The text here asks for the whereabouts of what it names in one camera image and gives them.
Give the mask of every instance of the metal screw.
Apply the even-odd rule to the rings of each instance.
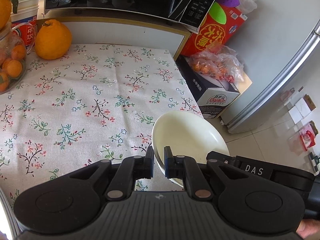
[[[210,197],[211,196],[211,193],[209,190],[206,190],[206,189],[199,189],[196,191],[196,196],[199,197],[199,198],[207,198],[207,197]]]
[[[123,192],[120,190],[111,190],[108,192],[107,196],[109,198],[120,198],[123,196]]]

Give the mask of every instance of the gamon logo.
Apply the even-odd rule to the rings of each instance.
[[[208,99],[210,103],[225,103],[227,101],[226,95],[218,94]]]

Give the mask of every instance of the floor tile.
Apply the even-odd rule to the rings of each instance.
[[[254,134],[254,133],[266,130],[268,128],[271,128],[277,124],[286,122],[288,120],[291,120],[290,114],[288,112],[287,107],[283,107],[278,112],[274,113],[273,116],[271,116],[269,120],[266,121],[263,125],[252,130],[252,133]]]
[[[243,156],[255,160],[264,161],[263,155],[253,135],[248,135],[227,143],[230,156]]]
[[[223,137],[226,143],[252,134],[251,131],[241,132],[241,133],[229,133],[227,126],[221,125],[220,118],[211,118],[206,120],[217,129],[217,131],[221,134],[221,136]]]
[[[312,171],[308,152],[304,151],[298,135],[299,128],[292,120],[254,133],[266,162]]]

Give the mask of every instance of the red box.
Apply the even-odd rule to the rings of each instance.
[[[217,23],[209,14],[199,29],[199,34],[192,33],[184,45],[181,54],[190,57],[200,52],[215,40],[225,44],[235,31],[244,23],[247,17],[236,8],[220,5],[227,16],[225,25]]]

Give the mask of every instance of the midea logo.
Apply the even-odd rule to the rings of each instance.
[[[57,2],[68,2],[69,0],[51,0],[53,3],[57,3]]]

